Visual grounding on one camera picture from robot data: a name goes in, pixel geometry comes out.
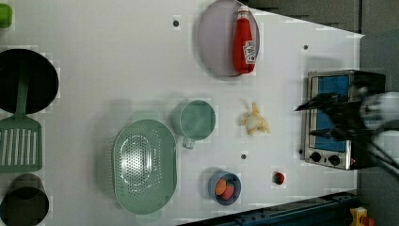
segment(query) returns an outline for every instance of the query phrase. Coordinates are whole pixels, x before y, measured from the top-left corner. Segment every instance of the red ketchup bottle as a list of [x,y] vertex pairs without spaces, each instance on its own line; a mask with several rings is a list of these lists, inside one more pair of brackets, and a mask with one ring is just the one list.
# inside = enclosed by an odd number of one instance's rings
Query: red ketchup bottle
[[238,9],[237,29],[232,47],[232,62],[239,73],[251,73],[255,67],[255,43],[249,23],[249,9],[242,6]]

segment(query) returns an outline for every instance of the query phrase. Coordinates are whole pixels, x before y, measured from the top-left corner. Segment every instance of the black pot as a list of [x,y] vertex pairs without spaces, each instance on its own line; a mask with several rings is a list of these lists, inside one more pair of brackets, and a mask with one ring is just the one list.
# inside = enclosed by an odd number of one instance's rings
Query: black pot
[[49,211],[49,199],[39,177],[17,177],[0,205],[0,217],[9,226],[38,225]]

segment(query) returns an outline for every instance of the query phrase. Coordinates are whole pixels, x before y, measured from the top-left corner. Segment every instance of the frying pan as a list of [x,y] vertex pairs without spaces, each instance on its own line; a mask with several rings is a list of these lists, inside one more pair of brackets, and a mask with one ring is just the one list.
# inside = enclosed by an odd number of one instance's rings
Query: frying pan
[[20,70],[27,70],[28,92],[26,114],[46,108],[58,92],[58,76],[53,64],[44,56],[26,49],[10,49],[0,53],[0,108],[15,113]]

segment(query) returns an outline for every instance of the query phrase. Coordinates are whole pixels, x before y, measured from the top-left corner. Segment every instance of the toaster oven knob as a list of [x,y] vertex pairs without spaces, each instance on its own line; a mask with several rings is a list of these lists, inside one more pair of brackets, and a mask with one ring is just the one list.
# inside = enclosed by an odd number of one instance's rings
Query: toaster oven knob
[[332,166],[338,166],[340,164],[340,157],[337,155],[332,155],[328,161],[331,163]]
[[311,160],[313,160],[314,162],[319,162],[320,159],[322,159],[322,155],[320,155],[319,153],[311,154]]

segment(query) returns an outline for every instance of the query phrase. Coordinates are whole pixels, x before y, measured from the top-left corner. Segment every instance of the mug handle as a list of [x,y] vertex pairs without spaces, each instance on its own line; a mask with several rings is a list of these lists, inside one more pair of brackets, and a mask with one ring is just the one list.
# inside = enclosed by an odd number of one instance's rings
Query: mug handle
[[188,137],[184,137],[183,138],[183,147],[185,147],[186,149],[193,149],[195,142],[196,141],[193,140],[193,139],[190,139]]

